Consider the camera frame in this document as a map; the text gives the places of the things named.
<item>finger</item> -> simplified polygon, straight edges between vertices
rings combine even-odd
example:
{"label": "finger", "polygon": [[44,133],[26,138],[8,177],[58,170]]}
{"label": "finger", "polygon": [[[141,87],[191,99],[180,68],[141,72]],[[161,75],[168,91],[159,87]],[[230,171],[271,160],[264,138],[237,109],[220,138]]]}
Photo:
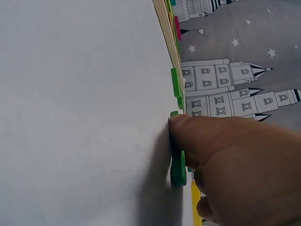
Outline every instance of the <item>finger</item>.
{"label": "finger", "polygon": [[242,118],[189,117],[177,115],[169,123],[170,134],[176,145],[195,155],[201,165],[223,145],[237,140],[246,124],[253,121]]}
{"label": "finger", "polygon": [[194,180],[196,182],[196,186],[198,187],[198,189],[206,194],[205,189],[204,189],[204,180],[203,180],[203,167],[199,166],[196,168],[196,170],[194,171]]}
{"label": "finger", "polygon": [[197,211],[198,211],[198,214],[202,218],[209,220],[213,223],[216,223],[215,218],[213,216],[213,212],[210,208],[210,205],[209,205],[209,202],[208,202],[208,199],[206,196],[202,197],[201,200],[198,202]]}
{"label": "finger", "polygon": [[200,165],[200,162],[196,156],[185,152],[185,164],[190,169],[195,170]]}

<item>white star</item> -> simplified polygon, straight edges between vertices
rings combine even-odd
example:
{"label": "white star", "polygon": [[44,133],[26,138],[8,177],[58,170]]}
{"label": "white star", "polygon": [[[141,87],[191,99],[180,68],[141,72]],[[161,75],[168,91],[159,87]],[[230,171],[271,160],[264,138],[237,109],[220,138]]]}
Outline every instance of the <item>white star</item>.
{"label": "white star", "polygon": [[188,49],[191,53],[196,51],[196,46],[191,46],[189,45],[189,49]]}
{"label": "white star", "polygon": [[233,39],[232,44],[234,45],[234,47],[239,46],[238,40]]}
{"label": "white star", "polygon": [[270,54],[271,57],[273,58],[273,57],[276,57],[276,56],[277,56],[277,55],[275,54],[275,52],[276,52],[276,50],[272,50],[272,49],[270,48],[268,54]]}

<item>pink sticky tab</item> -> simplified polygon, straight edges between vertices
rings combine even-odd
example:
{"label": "pink sticky tab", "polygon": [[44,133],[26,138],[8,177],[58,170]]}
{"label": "pink sticky tab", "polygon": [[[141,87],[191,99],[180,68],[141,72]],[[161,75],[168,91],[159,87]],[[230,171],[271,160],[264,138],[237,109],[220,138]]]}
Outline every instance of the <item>pink sticky tab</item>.
{"label": "pink sticky tab", "polygon": [[180,29],[180,23],[177,16],[174,17],[174,24],[178,35],[178,40],[181,40],[182,39],[181,29]]}

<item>hand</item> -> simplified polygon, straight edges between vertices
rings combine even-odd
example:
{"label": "hand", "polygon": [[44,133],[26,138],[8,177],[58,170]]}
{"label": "hand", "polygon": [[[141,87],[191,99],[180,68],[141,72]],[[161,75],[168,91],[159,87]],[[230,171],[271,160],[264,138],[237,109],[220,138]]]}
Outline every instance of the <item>hand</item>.
{"label": "hand", "polygon": [[222,226],[301,225],[301,133],[187,115],[171,119],[170,133],[206,194],[198,203],[203,218]]}

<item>window illustration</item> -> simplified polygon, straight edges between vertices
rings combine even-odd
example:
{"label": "window illustration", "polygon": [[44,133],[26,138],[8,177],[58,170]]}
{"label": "window illustration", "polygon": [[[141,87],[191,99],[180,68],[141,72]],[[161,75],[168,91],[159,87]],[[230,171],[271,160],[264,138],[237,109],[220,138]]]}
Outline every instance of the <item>window illustration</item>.
{"label": "window illustration", "polygon": [[246,104],[241,104],[241,106],[243,108],[243,111],[245,111],[245,110],[251,110],[252,109],[251,102],[246,103]]}
{"label": "window illustration", "polygon": [[288,99],[288,96],[286,94],[284,95],[279,95],[280,101],[285,101]]}
{"label": "window illustration", "polygon": [[214,102],[215,102],[215,104],[224,103],[224,97],[214,98]]}
{"label": "window illustration", "polygon": [[202,74],[209,74],[210,73],[210,69],[209,68],[202,68],[201,72],[202,72]]}
{"label": "window illustration", "polygon": [[249,95],[249,91],[248,91],[248,90],[242,90],[242,91],[239,92],[239,95],[240,95],[241,97],[243,97],[243,96],[248,96],[248,95]]}
{"label": "window illustration", "polygon": [[226,114],[226,108],[222,107],[222,108],[216,108],[216,115],[220,115],[220,114]]}
{"label": "window illustration", "polygon": [[191,70],[183,70],[183,76],[191,75]]}
{"label": "window illustration", "polygon": [[270,105],[271,103],[273,103],[273,99],[272,98],[266,98],[266,99],[263,99],[263,101],[264,101],[265,105]]}
{"label": "window illustration", "polygon": [[249,74],[250,71],[248,69],[241,69],[242,74]]}
{"label": "window illustration", "polygon": [[198,111],[198,112],[192,112],[192,116],[195,116],[195,117],[202,116],[201,111]]}
{"label": "window illustration", "polygon": [[220,79],[221,85],[229,83],[229,79]]}
{"label": "window illustration", "polygon": [[198,100],[198,101],[192,101],[191,102],[191,107],[194,108],[194,107],[201,107],[201,100]]}
{"label": "window illustration", "polygon": [[211,81],[203,81],[203,87],[212,86]]}
{"label": "window illustration", "polygon": [[191,88],[193,87],[193,83],[192,82],[186,82],[185,83],[185,88]]}
{"label": "window illustration", "polygon": [[225,73],[225,72],[227,72],[227,68],[226,68],[226,67],[219,67],[219,68],[218,68],[218,71],[219,71],[220,73]]}

